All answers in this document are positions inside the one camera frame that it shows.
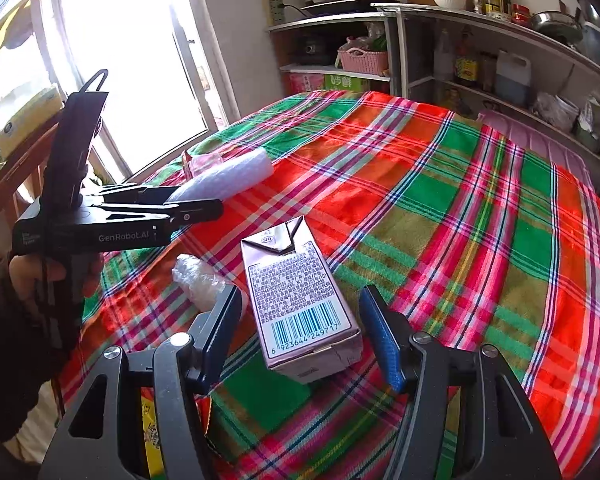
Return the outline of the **person's left hand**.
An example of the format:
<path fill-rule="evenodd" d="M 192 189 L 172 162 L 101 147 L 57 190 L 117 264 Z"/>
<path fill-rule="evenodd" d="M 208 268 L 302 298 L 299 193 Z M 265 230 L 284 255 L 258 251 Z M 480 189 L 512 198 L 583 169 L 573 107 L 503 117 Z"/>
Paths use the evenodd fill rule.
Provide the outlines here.
<path fill-rule="evenodd" d="M 91 297 L 96 292 L 103 267 L 102 255 L 97 255 L 90 263 L 86 277 L 82 281 L 84 298 Z M 10 260 L 8 274 L 17 297 L 32 314 L 38 314 L 38 306 L 34 299 L 36 283 L 44 280 L 61 281 L 66 277 L 66 269 L 55 260 L 43 262 L 38 255 L 25 255 L 15 256 Z"/>

